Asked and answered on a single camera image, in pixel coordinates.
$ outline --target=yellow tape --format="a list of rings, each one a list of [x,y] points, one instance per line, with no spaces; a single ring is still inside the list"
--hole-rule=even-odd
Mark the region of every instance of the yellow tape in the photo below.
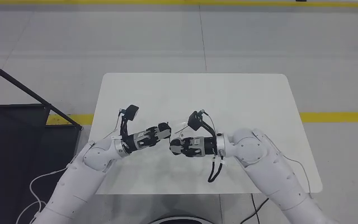
[[[357,112],[300,113],[303,123],[358,122]]]
[[[69,114],[68,116],[80,125],[92,125],[93,114]],[[358,122],[358,112],[302,112],[300,116],[303,123]],[[70,122],[63,119],[60,115],[50,114],[47,124],[70,124]]]
[[[93,114],[68,114],[68,116],[80,125],[92,125]],[[71,124],[58,114],[50,114],[47,125]]]
[[[200,4],[217,6],[358,7],[358,2],[275,2],[240,0],[0,0],[0,4]]]

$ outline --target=tabletop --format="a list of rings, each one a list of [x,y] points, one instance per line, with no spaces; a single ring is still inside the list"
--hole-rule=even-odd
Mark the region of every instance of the tabletop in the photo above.
[[[110,133],[118,110],[130,104],[138,106],[139,111],[128,122],[129,134],[161,122],[186,121],[194,110],[201,109],[212,117],[217,132],[229,134],[239,128],[259,128],[287,157],[303,164],[313,193],[322,190],[293,94],[283,74],[107,73],[89,138],[97,141]],[[218,178],[208,183],[211,160],[211,156],[175,156],[169,150],[169,140],[164,139],[154,147],[118,160],[97,194],[260,192],[234,158],[227,158]],[[301,166],[288,163],[308,192]]]

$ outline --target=black frame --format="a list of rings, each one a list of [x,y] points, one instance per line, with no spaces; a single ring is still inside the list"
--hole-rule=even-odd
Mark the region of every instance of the black frame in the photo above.
[[[77,122],[75,122],[74,120],[72,120],[69,116],[65,115],[64,113],[62,113],[59,109],[57,109],[56,107],[54,107],[52,104],[50,104],[49,102],[47,102],[45,99],[43,99],[41,96],[37,95],[35,92],[33,92],[31,89],[27,88],[24,84],[22,84],[21,82],[19,82],[18,80],[16,80],[14,77],[10,76],[8,73],[6,73],[4,70],[0,69],[0,76],[2,76],[4,79],[6,79],[8,82],[12,83],[14,86],[16,86],[17,88],[19,88],[20,90],[24,91],[25,93],[27,93],[28,95],[30,95],[32,98],[34,98],[35,100],[37,100],[38,102],[42,103],[45,108],[48,111],[53,111],[55,113],[57,113],[58,115],[60,115],[61,117],[63,117],[65,120],[67,120],[68,122],[70,122],[71,124],[73,124],[76,128],[78,128],[79,130],[82,130],[83,127],[78,124]]]

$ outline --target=black cable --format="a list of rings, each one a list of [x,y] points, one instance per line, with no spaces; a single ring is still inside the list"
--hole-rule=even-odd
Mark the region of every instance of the black cable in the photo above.
[[[260,219],[259,219],[259,217],[258,217],[258,213],[257,213],[257,210],[256,210],[256,205],[255,205],[255,200],[253,199],[253,194],[251,194],[251,200],[252,200],[253,208],[255,209],[255,213],[256,213],[256,217],[257,217],[257,222],[258,222],[258,224],[260,224]]]
[[[243,224],[244,222],[246,222],[247,220],[249,220],[250,218],[254,217],[256,215],[256,213],[262,208],[262,206],[268,201],[269,199],[266,198],[265,201],[262,202],[262,204],[260,204],[260,206],[257,208],[257,211],[255,211],[253,214],[251,214],[249,217],[245,218],[243,221],[240,222],[240,224]]]
[[[189,126],[187,125],[185,128],[187,128],[187,127],[189,127]],[[178,130],[176,133],[181,132],[181,131],[184,130],[185,128],[183,128],[183,129],[181,129],[181,130]],[[176,134],[176,133],[174,133],[174,134]]]
[[[209,178],[208,178],[208,182],[209,182],[209,183],[212,183],[212,182],[218,177],[218,175],[220,174],[220,172],[221,172],[221,170],[222,170],[222,168],[223,168],[223,164],[220,163],[219,168],[218,168],[218,171],[216,172],[216,174],[214,175],[214,177],[211,178],[212,175],[213,175],[213,173],[214,173],[214,168],[215,168],[215,161],[213,161],[213,166],[212,166],[212,168],[211,168],[211,173],[210,173],[210,176],[209,176]]]

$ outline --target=gray floor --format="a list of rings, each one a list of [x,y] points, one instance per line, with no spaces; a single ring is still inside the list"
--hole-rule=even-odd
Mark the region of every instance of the gray floor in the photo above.
[[[67,114],[94,113],[107,72],[283,73],[300,112],[358,111],[357,36],[357,11],[333,8],[1,7],[0,67]],[[0,81],[0,104],[30,102]],[[323,182],[315,198],[341,223],[356,223],[358,123],[304,128]],[[252,211],[246,194],[96,195],[76,223],[174,213],[239,223]],[[271,202],[260,218],[288,223]]]

